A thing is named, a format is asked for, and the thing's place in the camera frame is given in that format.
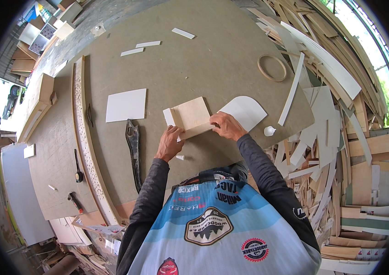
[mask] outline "hand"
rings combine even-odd
[[[237,141],[248,132],[242,125],[230,114],[218,112],[210,117],[210,124],[215,124],[213,131],[224,138]]]
[[[158,152],[155,158],[160,158],[165,162],[169,162],[177,153],[182,150],[185,140],[177,142],[178,136],[184,133],[185,130],[178,126],[168,126],[162,134],[161,140],[159,141]]]

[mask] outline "person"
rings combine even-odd
[[[321,254],[292,189],[230,114],[210,117],[244,158],[176,185],[164,207],[168,162],[185,132],[162,135],[123,236],[116,274],[316,274]],[[260,194],[247,184],[249,170]]]

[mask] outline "workbench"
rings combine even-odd
[[[179,28],[196,35],[188,39],[171,30]],[[137,43],[162,41],[144,52],[120,57]],[[145,179],[159,139],[166,128],[162,111],[203,96],[210,113],[216,113],[237,96],[250,96],[268,113],[250,134],[263,148],[307,128],[314,117],[298,86],[284,127],[277,124],[294,74],[282,82],[265,78],[257,67],[263,54],[285,59],[274,43],[245,13],[229,0],[172,0],[149,8],[108,30],[69,60],[57,75],[54,91],[58,102],[46,113],[28,145],[36,143],[36,156],[28,159],[32,182],[45,219],[74,216],[77,209],[67,200],[71,191],[84,212],[96,211],[86,183],[76,183],[72,121],[72,65],[85,58],[86,102],[91,104],[94,127],[90,135],[109,196],[115,206],[137,197],[129,149],[124,136],[126,122],[105,122],[108,95],[147,88],[146,117],[133,121],[141,135],[141,173]],[[274,78],[283,71],[274,59],[263,65]],[[263,129],[273,126],[266,137]],[[199,171],[230,165],[241,160],[234,141],[212,131],[186,140],[180,153],[185,160],[169,162],[167,188]],[[52,190],[48,184],[55,186]]]

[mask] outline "woodcamp logo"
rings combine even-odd
[[[252,238],[246,240],[242,247],[243,257],[248,261],[260,262],[266,259],[269,253],[266,242],[262,239]]]
[[[202,215],[186,224],[184,239],[200,246],[212,245],[233,229],[227,215],[216,207],[208,207]]]
[[[164,260],[158,269],[156,275],[179,275],[178,266],[176,265],[175,259],[170,257]]]

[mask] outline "workshop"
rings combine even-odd
[[[0,268],[388,274],[389,24],[368,2],[17,2]]]

